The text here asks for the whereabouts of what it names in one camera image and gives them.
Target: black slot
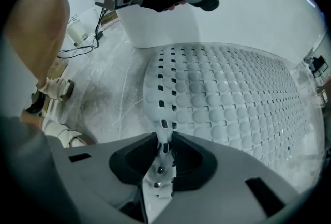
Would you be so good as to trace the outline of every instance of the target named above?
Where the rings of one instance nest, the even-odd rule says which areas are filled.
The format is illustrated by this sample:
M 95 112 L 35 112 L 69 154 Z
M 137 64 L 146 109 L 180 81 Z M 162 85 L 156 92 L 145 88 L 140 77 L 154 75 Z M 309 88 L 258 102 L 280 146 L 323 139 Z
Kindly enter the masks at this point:
M 252 178 L 245 181 L 253 195 L 262 206 L 268 217 L 277 213 L 283 207 L 284 203 L 274 194 L 272 190 L 260 178 Z
M 81 154 L 69 156 L 69 160 L 71 162 L 76 162 L 76 161 L 84 160 L 84 159 L 87 159 L 87 158 L 90 158 L 90 157 L 91 157 L 91 155 L 88 154 L 88 153 L 81 153 Z

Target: rectangular hole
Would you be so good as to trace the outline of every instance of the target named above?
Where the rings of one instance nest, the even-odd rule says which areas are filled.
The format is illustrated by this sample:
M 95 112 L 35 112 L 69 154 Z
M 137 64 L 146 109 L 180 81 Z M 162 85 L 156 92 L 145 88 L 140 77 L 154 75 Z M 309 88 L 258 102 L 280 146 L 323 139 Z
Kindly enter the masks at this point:
M 161 120 L 161 124 L 162 124 L 162 127 L 163 128 L 168 128 L 168 124 L 167 124 L 167 121 L 166 120 L 162 119 Z

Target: black cable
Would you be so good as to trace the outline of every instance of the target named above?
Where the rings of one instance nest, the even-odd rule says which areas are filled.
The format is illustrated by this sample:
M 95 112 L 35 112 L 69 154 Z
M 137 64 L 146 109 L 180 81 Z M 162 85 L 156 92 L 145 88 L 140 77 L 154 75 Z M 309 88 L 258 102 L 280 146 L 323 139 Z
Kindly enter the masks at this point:
M 100 46 L 99 45 L 99 39 L 98 39 L 98 31 L 99 31 L 99 27 L 100 27 L 100 24 L 101 24 L 101 20 L 104 17 L 104 15 L 105 15 L 106 12 L 107 12 L 107 10 L 104 9 L 104 8 L 102 8 L 101 13 L 100 13 L 100 16 L 99 16 L 98 23 L 97 23 L 97 26 L 95 27 L 95 35 L 94 35 L 92 44 L 90 44 L 88 46 L 83 46 L 83 47 L 77 47 L 77 48 L 69 49 L 69 50 L 60 50 L 58 52 L 57 57 L 58 58 L 63 58 L 63 59 L 70 59 L 70 58 L 74 58 L 74 57 L 77 57 L 77 56 L 80 56 L 80 55 L 86 55 L 86 54 L 92 52 L 94 49 L 97 49 Z M 97 45 L 96 46 L 94 46 L 94 40 L 97 40 Z M 86 53 L 77 54 L 75 56 L 70 56 L 70 57 L 61 57 L 60 56 L 61 54 L 66 53 L 66 52 L 75 51 L 75 50 L 78 50 L 78 49 L 85 49 L 85 48 L 91 48 L 91 50 L 89 50 Z

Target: white perforated panel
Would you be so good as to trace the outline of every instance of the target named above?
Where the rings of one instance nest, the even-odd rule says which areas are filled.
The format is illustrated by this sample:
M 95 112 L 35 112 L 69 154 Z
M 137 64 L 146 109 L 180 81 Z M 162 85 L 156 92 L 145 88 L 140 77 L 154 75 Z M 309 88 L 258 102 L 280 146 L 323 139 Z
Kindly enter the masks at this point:
M 235 45 L 162 49 L 148 65 L 143 99 L 157 131 L 167 127 L 244 150 L 272 168 L 306 130 L 283 61 Z

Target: scratched floor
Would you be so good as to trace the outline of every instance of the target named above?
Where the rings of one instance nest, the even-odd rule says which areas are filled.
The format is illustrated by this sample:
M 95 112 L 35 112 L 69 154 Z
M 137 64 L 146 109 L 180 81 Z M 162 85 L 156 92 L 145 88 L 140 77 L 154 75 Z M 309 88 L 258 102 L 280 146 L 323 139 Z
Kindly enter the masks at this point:
M 72 58 L 64 72 L 76 85 L 66 103 L 54 101 L 48 114 L 99 143 L 154 131 L 143 115 L 145 69 L 157 49 L 136 49 L 120 21 L 108 27 L 100 47 Z

